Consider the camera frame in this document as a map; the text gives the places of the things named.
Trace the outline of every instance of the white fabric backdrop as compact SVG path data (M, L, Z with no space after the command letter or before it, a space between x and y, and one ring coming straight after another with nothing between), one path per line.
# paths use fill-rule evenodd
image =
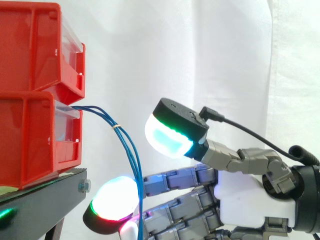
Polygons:
M57 2L86 44L86 98L79 104L98 105L124 126L144 175L194 163L168 159L147 143L145 121L161 97L195 110L207 105L281 147L301 144L320 155L316 0ZM209 137L234 149L263 147L221 123L211 124ZM83 141L81 167L88 168L92 189L66 216L61 240L118 239L93 233L82 215L103 183L131 173L128 160L113 131L90 113L84 114ZM182 193L147 198L144 208Z

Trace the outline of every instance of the red storage drawer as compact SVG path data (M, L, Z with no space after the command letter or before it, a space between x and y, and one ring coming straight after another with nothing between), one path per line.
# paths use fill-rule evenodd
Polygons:
M85 97L85 45L49 2L0 1L0 90Z
M23 189L81 163L82 112L49 92L0 91L0 186Z

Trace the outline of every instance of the blue cable bundle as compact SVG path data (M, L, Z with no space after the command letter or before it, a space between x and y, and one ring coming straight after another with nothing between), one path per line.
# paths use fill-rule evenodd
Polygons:
M103 118L111 127L113 127L116 135L118 136L120 142L122 143L126 155L129 159L129 163L131 165L133 174L134 174L134 178L137 184L137 188L138 188L138 195L139 195L139 232L138 232L138 240L143 240L144 239L144 232L143 232L143 220L142 220L142 213L143 213L143 199L144 199L144 183L143 183L143 177L142 177L142 170L141 170L141 164L140 164L140 159L139 159L139 155L138 155L138 151L137 148L135 146L135 144L133 143L133 141L131 140L130 136L128 135L128 133L120 126L118 125L118 123L116 121L114 121L112 119L112 117L106 113L102 108L98 107L98 106L72 106L72 108L77 109L77 110L83 110L83 111L87 111L87 112L91 112L94 113L98 116L100 116L101 118ZM123 134L127 137L127 139L129 140L135 157L129 147L129 145L127 144Z

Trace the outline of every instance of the bolt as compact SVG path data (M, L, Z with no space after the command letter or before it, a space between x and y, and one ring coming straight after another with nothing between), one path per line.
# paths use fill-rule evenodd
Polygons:
M78 185L78 191L80 193L89 193L91 189L91 181L89 179L82 180Z

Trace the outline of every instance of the transparent drawer front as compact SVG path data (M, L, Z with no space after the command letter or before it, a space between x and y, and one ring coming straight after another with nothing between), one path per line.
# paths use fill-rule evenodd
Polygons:
M80 112L59 101L55 101L55 140L57 142L78 142L74 139L74 120L80 118Z
M61 42L65 61L77 70L77 53L82 53L84 47L64 17L62 17Z

